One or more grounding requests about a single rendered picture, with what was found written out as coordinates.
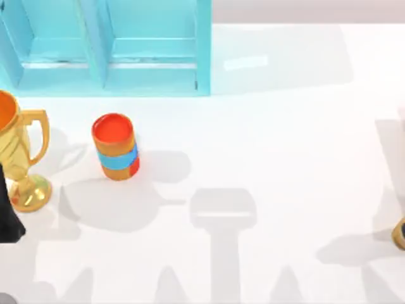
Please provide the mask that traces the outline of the light blue rack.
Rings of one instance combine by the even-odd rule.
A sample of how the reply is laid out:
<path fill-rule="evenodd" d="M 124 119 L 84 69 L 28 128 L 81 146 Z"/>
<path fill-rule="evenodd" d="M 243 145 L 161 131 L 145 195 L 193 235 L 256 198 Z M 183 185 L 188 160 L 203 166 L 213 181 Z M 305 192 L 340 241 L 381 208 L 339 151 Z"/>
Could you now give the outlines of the light blue rack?
<path fill-rule="evenodd" d="M 212 0 L 0 0 L 0 89 L 207 96 Z"/>

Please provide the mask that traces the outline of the gold and black round object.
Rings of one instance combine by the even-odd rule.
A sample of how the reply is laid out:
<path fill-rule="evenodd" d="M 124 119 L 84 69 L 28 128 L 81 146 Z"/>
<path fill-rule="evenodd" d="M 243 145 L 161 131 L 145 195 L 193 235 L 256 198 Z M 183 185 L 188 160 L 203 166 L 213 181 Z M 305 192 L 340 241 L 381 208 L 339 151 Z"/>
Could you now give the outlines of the gold and black round object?
<path fill-rule="evenodd" d="M 392 240 L 394 244 L 405 251 L 405 217 L 403 217 L 394 227 L 392 231 Z"/>

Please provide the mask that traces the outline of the gold trophy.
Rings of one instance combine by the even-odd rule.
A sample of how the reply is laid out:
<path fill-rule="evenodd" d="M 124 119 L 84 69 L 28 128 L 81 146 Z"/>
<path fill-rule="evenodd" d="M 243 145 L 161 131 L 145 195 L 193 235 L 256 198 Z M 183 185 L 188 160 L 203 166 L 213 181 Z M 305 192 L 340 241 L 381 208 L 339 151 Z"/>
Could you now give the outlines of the gold trophy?
<path fill-rule="evenodd" d="M 42 147 L 32 156 L 27 127 L 35 121 L 42 129 Z M 0 90 L 0 163 L 4 176 L 13 181 L 9 198 L 19 212 L 40 210 L 51 198 L 51 183 L 41 175 L 28 172 L 46 154 L 49 138 L 45 110 L 21 110 L 13 95 Z"/>

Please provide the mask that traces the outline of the orange and blue can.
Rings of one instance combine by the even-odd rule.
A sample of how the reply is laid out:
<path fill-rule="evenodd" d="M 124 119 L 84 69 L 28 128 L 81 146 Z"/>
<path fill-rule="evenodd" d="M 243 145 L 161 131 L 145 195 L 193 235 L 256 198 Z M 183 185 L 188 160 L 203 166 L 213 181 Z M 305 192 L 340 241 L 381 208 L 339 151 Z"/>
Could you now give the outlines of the orange and blue can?
<path fill-rule="evenodd" d="M 107 113 L 92 125 L 92 138 L 105 176 L 124 181 L 140 167 L 132 121 L 119 113 Z"/>

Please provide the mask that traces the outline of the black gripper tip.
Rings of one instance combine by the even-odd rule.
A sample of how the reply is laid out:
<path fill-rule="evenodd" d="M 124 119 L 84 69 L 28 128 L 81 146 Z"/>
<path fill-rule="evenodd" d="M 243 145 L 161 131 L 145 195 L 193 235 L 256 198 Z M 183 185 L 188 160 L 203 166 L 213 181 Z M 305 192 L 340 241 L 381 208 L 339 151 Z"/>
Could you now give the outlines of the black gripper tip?
<path fill-rule="evenodd" d="M 25 234 L 26 229 L 11 206 L 3 165 L 0 163 L 0 244 L 17 243 Z"/>

